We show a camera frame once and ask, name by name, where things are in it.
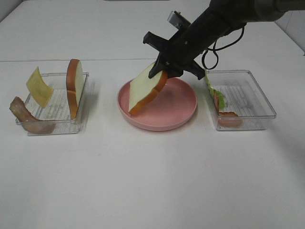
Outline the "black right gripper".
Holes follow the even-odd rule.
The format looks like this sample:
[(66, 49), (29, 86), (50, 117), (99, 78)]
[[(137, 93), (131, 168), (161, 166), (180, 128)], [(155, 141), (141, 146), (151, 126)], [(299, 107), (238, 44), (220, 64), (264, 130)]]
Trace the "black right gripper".
[(167, 77), (180, 77), (185, 71), (192, 73), (199, 80), (205, 77), (205, 70), (194, 60), (198, 52), (192, 53), (188, 39), (183, 38), (186, 29), (178, 30), (169, 40), (150, 31), (143, 38), (143, 43), (152, 46), (159, 54), (149, 71), (149, 79), (166, 69)]

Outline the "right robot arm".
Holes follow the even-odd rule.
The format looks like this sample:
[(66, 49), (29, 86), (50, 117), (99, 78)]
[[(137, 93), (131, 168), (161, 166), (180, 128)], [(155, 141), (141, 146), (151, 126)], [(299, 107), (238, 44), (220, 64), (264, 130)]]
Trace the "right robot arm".
[(205, 70), (195, 58), (219, 38), (243, 28), (248, 22), (275, 21), (287, 11), (304, 8), (303, 0), (212, 0), (193, 23), (173, 11), (168, 22), (178, 31), (169, 40), (151, 32), (143, 38), (143, 43), (159, 51), (148, 77), (165, 70), (169, 78), (180, 77), (187, 71), (202, 79)]

